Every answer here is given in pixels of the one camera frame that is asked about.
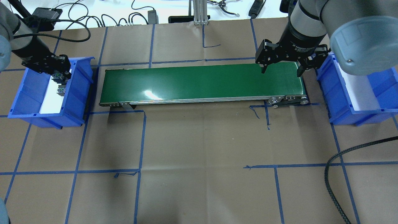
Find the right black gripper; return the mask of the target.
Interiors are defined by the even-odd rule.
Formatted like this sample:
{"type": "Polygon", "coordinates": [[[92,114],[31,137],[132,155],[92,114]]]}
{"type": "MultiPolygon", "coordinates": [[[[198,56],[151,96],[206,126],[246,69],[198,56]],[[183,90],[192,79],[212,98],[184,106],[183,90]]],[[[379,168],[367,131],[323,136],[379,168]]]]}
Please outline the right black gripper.
{"type": "Polygon", "coordinates": [[[326,44],[320,44],[324,36],[310,37],[299,34],[296,36],[286,31],[280,41],[273,43],[262,40],[255,54],[255,63],[261,65],[261,73],[265,74],[267,67],[282,61],[299,62],[297,77],[301,77],[307,68],[318,68],[329,54],[326,44]]]}

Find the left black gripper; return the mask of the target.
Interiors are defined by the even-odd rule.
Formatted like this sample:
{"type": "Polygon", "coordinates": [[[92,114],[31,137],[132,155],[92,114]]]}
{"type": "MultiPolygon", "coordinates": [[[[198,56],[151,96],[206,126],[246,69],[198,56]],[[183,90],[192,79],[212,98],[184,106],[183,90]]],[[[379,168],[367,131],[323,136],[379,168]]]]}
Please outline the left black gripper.
{"type": "Polygon", "coordinates": [[[56,73],[63,75],[70,75],[71,63],[67,55],[47,55],[38,57],[37,59],[31,58],[30,60],[23,60],[22,65],[37,73],[46,73],[53,75],[56,73]]]}

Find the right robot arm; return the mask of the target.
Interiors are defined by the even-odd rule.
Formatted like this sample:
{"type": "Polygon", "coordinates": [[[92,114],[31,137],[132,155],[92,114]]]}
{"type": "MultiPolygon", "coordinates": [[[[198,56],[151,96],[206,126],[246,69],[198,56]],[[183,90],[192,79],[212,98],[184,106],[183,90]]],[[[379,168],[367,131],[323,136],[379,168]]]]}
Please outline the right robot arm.
{"type": "Polygon", "coordinates": [[[271,64],[298,62],[297,76],[318,69],[329,52],[356,76],[397,65],[396,0],[282,0],[287,25],[277,43],[264,39],[255,55],[262,73],[271,64]]]}

